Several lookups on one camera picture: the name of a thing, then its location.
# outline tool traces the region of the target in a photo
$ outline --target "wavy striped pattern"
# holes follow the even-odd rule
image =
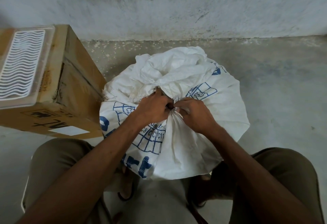
[[[15,32],[0,73],[0,101],[30,94],[44,36],[43,29]]]

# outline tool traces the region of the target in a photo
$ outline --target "white wall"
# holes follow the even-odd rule
[[[82,39],[327,33],[327,0],[0,0],[0,25],[69,23]]]

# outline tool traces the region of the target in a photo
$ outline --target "white sack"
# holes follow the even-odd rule
[[[249,128],[239,81],[207,58],[202,48],[179,47],[135,59],[136,64],[105,85],[106,100],[100,108],[105,136],[158,86],[174,101],[202,100],[235,141]],[[143,128],[122,158],[142,178],[169,180],[209,173],[221,160],[213,144],[186,126],[174,110],[167,120]]]

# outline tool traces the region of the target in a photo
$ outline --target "person's right arm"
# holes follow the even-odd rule
[[[186,125],[213,143],[263,223],[319,223],[288,189],[216,123],[202,101],[185,98],[174,107],[179,108],[177,112]]]

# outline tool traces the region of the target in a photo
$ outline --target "forearm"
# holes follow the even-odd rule
[[[83,223],[142,128],[142,122],[131,114],[109,137],[60,176],[18,223]]]
[[[307,208],[253,159],[219,125],[206,137],[236,178],[257,216],[265,223],[313,223]]]

